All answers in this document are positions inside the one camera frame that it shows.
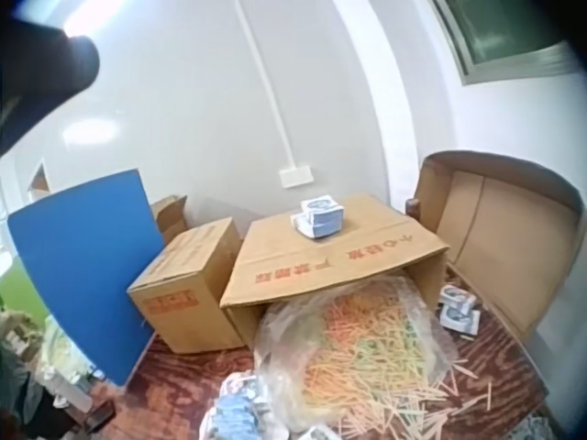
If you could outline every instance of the blue panel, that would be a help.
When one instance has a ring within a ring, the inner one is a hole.
[[[163,249],[138,171],[57,192],[10,215],[8,226],[63,330],[124,385],[153,334],[127,287]]]

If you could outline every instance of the electrical outlet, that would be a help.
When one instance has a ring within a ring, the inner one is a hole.
[[[283,188],[293,188],[314,181],[312,169],[307,165],[290,168],[289,170],[281,170],[279,171],[279,177],[282,179]]]

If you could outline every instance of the red label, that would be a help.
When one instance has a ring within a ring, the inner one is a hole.
[[[191,291],[178,291],[143,301],[143,305],[150,314],[179,312],[190,307],[195,307],[198,303],[198,300],[195,299]]]

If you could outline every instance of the box flap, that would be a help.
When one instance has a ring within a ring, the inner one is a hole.
[[[179,197],[177,195],[168,195],[167,197],[152,203],[150,210],[153,212],[153,217],[155,217],[155,220],[157,220],[157,216],[163,209],[165,209],[170,204],[177,202],[178,199]]]
[[[186,200],[187,196],[184,196],[181,199],[168,203],[159,210],[156,219],[160,231],[165,231],[170,226],[178,222],[183,222],[183,208],[185,207]]]
[[[225,218],[178,235],[132,283],[128,291],[202,270],[231,222],[231,218]]]
[[[514,334],[527,336],[569,273],[584,236],[576,188],[535,163],[471,151],[424,162],[421,221],[449,264]]]
[[[290,214],[253,222],[220,305],[265,303],[313,292],[448,249],[414,219],[369,195],[349,197],[341,204],[342,231],[321,240],[297,232]]]

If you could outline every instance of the clear plastic bag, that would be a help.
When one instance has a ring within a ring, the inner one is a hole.
[[[270,406],[298,433],[442,379],[456,357],[403,272],[273,304],[255,347]]]

